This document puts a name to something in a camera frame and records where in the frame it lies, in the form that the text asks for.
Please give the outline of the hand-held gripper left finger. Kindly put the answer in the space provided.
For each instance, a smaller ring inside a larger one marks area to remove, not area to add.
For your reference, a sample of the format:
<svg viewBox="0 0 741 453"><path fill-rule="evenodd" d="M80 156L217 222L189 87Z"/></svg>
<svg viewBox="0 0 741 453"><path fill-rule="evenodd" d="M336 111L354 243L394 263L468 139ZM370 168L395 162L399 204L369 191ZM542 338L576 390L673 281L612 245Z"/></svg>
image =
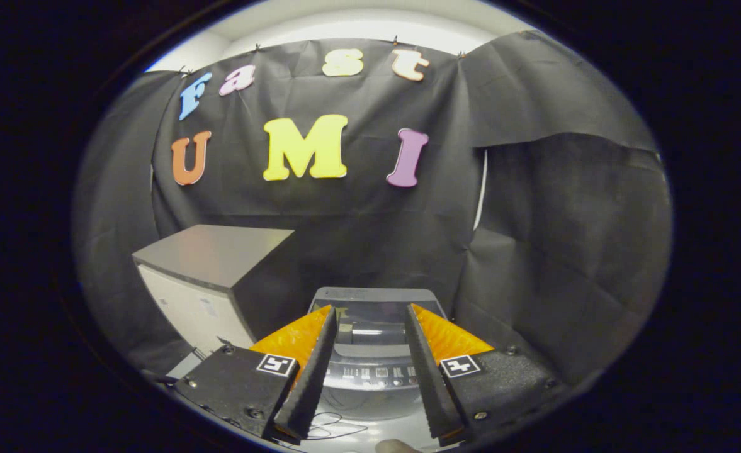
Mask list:
<svg viewBox="0 0 741 453"><path fill-rule="evenodd" d="M180 397L264 440L307 438L337 333L324 306L249 348L224 344L175 383Z"/></svg>

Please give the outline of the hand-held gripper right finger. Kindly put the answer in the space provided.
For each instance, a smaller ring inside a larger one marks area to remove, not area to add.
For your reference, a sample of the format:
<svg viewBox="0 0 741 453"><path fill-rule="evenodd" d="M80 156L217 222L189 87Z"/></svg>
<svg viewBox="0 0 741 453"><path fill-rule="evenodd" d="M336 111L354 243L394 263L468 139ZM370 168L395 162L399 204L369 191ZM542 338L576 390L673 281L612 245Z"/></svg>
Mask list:
<svg viewBox="0 0 741 453"><path fill-rule="evenodd" d="M494 348L414 303L405 334L429 431L442 447L508 436L560 401L560 378L517 347Z"/></svg>

